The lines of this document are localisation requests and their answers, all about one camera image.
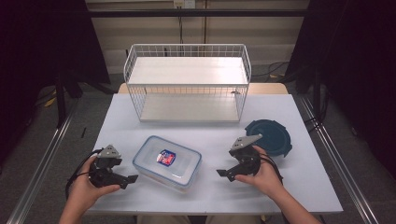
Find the white wall outlet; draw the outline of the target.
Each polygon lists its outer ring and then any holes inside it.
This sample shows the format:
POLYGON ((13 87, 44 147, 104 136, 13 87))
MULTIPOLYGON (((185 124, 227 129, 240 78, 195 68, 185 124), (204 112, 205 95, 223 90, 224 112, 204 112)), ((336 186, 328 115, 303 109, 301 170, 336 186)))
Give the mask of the white wall outlet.
POLYGON ((195 0, 173 0, 174 8, 177 9, 195 9, 195 0))

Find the clear rectangular container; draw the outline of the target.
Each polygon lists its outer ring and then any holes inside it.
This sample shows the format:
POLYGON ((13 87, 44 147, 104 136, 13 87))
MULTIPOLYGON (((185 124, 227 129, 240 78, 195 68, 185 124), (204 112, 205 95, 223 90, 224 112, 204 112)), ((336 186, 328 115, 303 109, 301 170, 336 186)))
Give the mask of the clear rectangular container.
POLYGON ((193 182, 202 154, 160 136, 150 136, 133 158, 134 168, 165 186, 184 192, 193 182))

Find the round container with dark blue lid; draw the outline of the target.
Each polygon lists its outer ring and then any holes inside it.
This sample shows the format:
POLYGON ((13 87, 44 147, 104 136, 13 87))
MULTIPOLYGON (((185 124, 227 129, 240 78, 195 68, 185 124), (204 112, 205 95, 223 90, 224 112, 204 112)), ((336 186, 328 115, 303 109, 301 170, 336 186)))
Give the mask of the round container with dark blue lid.
POLYGON ((258 134, 262 136, 255 142, 255 145, 263 148, 271 157, 286 157, 292 149, 290 134, 283 125, 275 120, 253 120, 245 130, 247 136, 258 134))

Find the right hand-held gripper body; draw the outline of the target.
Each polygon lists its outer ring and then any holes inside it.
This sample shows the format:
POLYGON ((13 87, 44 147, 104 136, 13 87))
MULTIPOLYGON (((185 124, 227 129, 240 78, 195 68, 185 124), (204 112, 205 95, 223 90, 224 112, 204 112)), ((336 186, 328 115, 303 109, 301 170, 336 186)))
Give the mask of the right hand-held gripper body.
POLYGON ((259 152, 253 147, 261 134, 238 137, 231 146, 230 155, 237 159, 238 164, 228 171, 228 176, 255 175, 261 166, 259 152))

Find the metal floor rail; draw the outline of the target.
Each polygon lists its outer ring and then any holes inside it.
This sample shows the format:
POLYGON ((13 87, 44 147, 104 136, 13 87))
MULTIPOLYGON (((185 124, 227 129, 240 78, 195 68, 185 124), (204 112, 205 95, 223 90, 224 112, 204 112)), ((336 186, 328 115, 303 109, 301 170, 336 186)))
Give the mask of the metal floor rail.
POLYGON ((27 218, 27 215, 35 201, 35 197, 37 196, 50 165, 57 154, 58 148, 64 139, 74 115, 76 114, 78 103, 79 99, 72 101, 69 113, 65 116, 61 125, 55 130, 40 163, 35 169, 33 177, 30 179, 28 186, 7 220, 7 224, 23 224, 27 218))
POLYGON ((363 223, 378 224, 378 220, 375 217, 374 211, 372 210, 366 197, 363 195, 354 177, 349 172, 344 160, 338 152, 337 147, 335 146, 325 126, 321 122, 319 122, 317 117, 314 115, 314 107, 312 103, 306 96, 303 96, 301 98, 301 102, 308 117, 314 123, 314 130, 318 134, 322 145, 325 147, 327 153, 329 154, 330 159, 332 160, 332 164, 334 165, 337 173, 339 174, 352 202, 358 210, 363 220, 363 223))

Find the person's left hand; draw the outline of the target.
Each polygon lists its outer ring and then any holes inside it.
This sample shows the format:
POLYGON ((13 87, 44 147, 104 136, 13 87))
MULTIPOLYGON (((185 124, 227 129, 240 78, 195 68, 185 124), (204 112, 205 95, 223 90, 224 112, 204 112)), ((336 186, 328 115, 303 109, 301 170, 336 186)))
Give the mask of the person's left hand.
POLYGON ((95 159, 96 157, 92 156, 82 165, 82 175, 74 181, 67 201, 72 199, 73 201, 94 201, 94 203, 96 203, 100 197, 116 192, 120 189, 119 185, 97 188, 92 184, 87 172, 90 170, 90 166, 95 159))

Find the dark curtain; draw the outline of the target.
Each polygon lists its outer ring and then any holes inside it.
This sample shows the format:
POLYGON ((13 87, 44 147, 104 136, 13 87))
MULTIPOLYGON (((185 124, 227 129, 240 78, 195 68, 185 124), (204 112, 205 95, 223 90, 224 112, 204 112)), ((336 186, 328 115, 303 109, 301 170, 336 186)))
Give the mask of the dark curtain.
POLYGON ((34 114, 39 92, 62 81, 107 83, 85 0, 0 0, 0 164, 34 114))
POLYGON ((396 0, 309 0, 287 76, 318 78, 396 177, 396 0))

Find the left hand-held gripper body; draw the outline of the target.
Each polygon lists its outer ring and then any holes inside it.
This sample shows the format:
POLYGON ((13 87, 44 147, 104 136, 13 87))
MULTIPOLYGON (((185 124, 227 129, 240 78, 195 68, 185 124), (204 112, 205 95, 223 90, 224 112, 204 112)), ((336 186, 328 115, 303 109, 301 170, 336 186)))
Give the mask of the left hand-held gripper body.
POLYGON ((114 159, 120 159, 120 153, 108 145, 102 148, 91 164, 89 178, 97 188, 120 184, 121 177, 112 171, 114 159))

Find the black metal stand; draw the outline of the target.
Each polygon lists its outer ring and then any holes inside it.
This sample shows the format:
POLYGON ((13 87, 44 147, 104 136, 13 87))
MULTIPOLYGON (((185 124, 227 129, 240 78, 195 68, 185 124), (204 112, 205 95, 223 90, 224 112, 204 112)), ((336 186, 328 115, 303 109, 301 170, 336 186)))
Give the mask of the black metal stand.
POLYGON ((78 85, 78 78, 72 71, 61 71, 55 82, 56 100, 58 108, 58 124, 60 128, 66 120, 66 105, 64 93, 67 92, 73 99, 80 98, 83 94, 81 87, 78 85))
POLYGON ((310 88, 313 88, 314 119, 319 124, 323 121, 323 118, 321 117, 320 78, 320 70, 314 65, 303 67, 296 78, 296 90, 298 93, 307 93, 310 88))

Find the white wire shelf rack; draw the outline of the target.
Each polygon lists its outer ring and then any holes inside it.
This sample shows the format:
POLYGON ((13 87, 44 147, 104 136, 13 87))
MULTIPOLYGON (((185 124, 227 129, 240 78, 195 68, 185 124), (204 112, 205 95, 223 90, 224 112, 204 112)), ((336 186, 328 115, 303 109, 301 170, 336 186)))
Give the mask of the white wire shelf rack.
POLYGON ((243 44, 134 44, 123 74, 141 121, 237 122, 251 65, 243 44))

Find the person's right hand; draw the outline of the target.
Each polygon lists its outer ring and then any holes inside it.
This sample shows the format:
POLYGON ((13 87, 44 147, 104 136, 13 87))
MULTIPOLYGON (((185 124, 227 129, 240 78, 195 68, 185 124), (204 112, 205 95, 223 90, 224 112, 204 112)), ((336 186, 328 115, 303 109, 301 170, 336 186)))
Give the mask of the person's right hand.
POLYGON ((273 165, 269 162, 266 151, 257 146, 253 148, 261 157, 261 166, 258 173, 255 175, 237 175, 235 179, 255 187, 273 200, 276 197, 276 193, 283 189, 282 183, 273 165))

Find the black horizontal bar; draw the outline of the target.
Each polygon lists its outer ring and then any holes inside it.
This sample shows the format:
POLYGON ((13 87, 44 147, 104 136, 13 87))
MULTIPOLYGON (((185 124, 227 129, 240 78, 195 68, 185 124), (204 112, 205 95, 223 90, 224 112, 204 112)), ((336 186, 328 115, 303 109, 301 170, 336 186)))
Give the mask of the black horizontal bar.
POLYGON ((304 17, 306 9, 137 9, 137 10, 89 10, 92 18, 132 17, 304 17))

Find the yellow floor tape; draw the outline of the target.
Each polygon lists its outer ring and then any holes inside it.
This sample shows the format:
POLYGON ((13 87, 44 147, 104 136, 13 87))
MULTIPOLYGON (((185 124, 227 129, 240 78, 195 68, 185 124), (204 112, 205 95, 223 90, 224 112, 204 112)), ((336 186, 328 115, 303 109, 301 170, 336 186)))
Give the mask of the yellow floor tape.
POLYGON ((44 107, 49 107, 49 106, 51 106, 51 105, 55 102, 56 97, 57 97, 57 91, 55 90, 55 91, 51 94, 50 98, 44 103, 44 107))

